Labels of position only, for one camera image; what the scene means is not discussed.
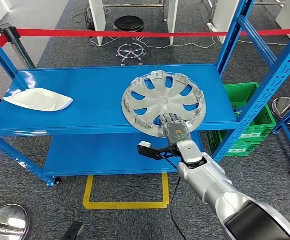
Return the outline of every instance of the black stool seat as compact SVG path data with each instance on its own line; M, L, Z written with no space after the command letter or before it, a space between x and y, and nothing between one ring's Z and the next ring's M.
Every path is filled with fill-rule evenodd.
M117 32L143 32L144 22L137 16L122 16L116 19L113 28Z

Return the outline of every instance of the stool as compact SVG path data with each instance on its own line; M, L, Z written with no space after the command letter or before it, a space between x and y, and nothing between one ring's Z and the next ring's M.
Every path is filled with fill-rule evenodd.
M116 19L114 22L113 28L117 32L143 32L144 29L144 22L137 16L122 16ZM122 66L125 66L125 61L126 59L138 59L140 63L138 65L141 66L143 63L140 56L146 55L144 48L137 43L125 43L123 44L117 50L116 57L122 57Z

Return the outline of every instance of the shelf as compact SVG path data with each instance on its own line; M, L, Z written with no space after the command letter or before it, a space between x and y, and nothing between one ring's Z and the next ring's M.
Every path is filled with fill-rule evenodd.
M42 112L2 101L0 137L139 133L122 114L122 95L132 80L159 70L187 75L203 90L207 111L197 130L239 125L214 64L31 69L19 71L17 77L25 79L30 88L48 89L73 102L61 111ZM5 96L19 91L13 83Z
M199 134L192 133L201 150ZM154 160L138 154L141 141L164 148L165 138L143 133L91 134L54 136L43 174L45 176L86 176L176 173L165 160ZM169 158L177 165L180 159Z

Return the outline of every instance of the wheel cover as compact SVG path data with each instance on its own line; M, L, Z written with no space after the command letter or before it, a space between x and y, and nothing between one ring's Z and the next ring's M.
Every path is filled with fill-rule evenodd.
M186 75L153 71L132 81L122 96L122 109L133 127L162 138L159 116L179 115L193 132L203 121L206 104L203 92Z

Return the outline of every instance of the power strip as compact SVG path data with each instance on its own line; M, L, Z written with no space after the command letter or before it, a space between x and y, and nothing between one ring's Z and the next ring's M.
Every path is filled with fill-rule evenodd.
M217 29L216 29L216 27L215 26L214 26L212 23L211 23L211 22L208 22L208 24L207 24L207 26L209 28L209 30L211 30L211 32L213 32L213 33L216 33L216 32L217 32Z

